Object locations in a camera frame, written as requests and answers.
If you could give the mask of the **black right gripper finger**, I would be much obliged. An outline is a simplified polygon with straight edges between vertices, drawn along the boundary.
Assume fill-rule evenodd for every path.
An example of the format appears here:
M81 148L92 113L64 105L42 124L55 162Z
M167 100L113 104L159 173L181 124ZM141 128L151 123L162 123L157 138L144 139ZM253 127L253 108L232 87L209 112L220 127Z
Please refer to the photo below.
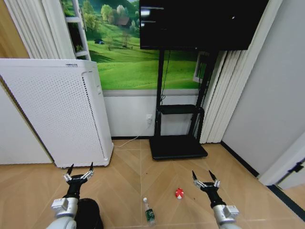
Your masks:
M205 188L205 184L197 179L197 176L194 173L194 171L192 171L192 176L193 176L193 182L194 182L196 187L198 187L198 188Z
M211 170L209 170L209 174L210 174L212 180L214 181L214 186L219 187L220 186L220 180L218 180L216 178L216 176L211 172Z

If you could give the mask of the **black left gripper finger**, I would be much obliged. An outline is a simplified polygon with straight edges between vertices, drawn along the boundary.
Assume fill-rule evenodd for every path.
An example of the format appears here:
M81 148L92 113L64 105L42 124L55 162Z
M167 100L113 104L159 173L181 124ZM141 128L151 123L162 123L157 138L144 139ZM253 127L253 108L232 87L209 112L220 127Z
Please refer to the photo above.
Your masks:
M71 173L72 173L73 167L74 167L74 164L72 164L72 165L68 168L66 174L63 175L65 181L70 181L70 180L72 180Z
M93 172L93 163L91 163L90 169L88 172L86 172L84 175L82 175L82 179L90 179L93 176L94 172Z

